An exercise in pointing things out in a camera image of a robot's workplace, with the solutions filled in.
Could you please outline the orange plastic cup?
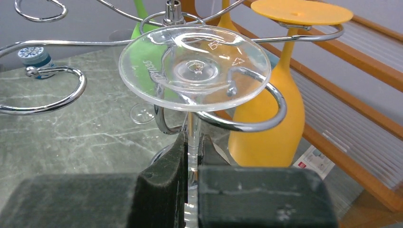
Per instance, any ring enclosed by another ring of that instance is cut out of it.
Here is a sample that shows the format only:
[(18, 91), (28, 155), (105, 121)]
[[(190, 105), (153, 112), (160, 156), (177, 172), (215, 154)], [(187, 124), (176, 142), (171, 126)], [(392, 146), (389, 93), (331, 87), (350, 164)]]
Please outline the orange plastic cup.
[(229, 12), (221, 16), (216, 27), (204, 28), (201, 33), (198, 48), (202, 54), (221, 65), (239, 67), (247, 63), (248, 44), (233, 25)]

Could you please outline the green plastic wine glass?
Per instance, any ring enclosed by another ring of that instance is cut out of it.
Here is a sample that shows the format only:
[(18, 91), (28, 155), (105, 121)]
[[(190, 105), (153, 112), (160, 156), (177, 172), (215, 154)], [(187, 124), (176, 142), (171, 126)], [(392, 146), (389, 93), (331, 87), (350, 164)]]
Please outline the green plastic wine glass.
[[(142, 0), (134, 0), (137, 16), (141, 19), (148, 17), (148, 13), (145, 9)], [(140, 22), (134, 27), (131, 34), (131, 39), (135, 39), (141, 35)], [(159, 26), (150, 24), (144, 24), (144, 33), (159, 29)], [(134, 65), (135, 76), (138, 80), (138, 87), (141, 87), (141, 91), (144, 94), (155, 96), (155, 82), (152, 81), (150, 74), (160, 72), (162, 69), (161, 56), (166, 50), (167, 46), (155, 46), (149, 41), (140, 40), (135, 47), (130, 48), (133, 53), (130, 53), (130, 59), (132, 65)]]

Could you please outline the clear wine glass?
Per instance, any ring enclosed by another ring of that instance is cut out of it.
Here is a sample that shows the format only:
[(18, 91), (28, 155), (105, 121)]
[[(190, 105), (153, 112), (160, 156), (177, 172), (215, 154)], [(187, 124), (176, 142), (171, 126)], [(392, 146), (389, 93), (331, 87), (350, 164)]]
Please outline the clear wine glass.
[[(188, 117), (188, 202), (184, 206), (186, 227), (198, 226), (198, 151), (202, 136), (197, 112), (214, 112), (237, 107), (256, 97), (271, 77), (271, 64), (265, 52), (249, 38), (242, 66), (221, 65), (201, 53), (201, 30), (211, 26), (177, 25), (145, 33), (127, 45), (119, 58), (119, 73), (126, 86), (137, 96), (154, 105), (187, 112)], [(130, 48), (137, 42), (149, 41), (167, 46), (162, 53), (160, 72), (150, 74), (155, 82), (155, 96), (144, 94), (138, 87)]]

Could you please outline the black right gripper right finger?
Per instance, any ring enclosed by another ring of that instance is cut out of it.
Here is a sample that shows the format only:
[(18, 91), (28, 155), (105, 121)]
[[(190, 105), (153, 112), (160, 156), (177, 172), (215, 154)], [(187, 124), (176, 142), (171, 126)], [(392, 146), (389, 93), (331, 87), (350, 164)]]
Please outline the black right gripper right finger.
[(198, 151), (201, 228), (336, 228), (333, 203), (309, 169), (231, 166), (209, 135)]

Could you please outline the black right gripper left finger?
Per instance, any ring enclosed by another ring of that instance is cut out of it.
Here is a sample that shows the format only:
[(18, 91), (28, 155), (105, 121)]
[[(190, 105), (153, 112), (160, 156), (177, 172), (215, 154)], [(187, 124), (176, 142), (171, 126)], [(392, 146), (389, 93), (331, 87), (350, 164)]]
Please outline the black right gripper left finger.
[(187, 137), (139, 173), (53, 174), (23, 180), (3, 228), (183, 228)]

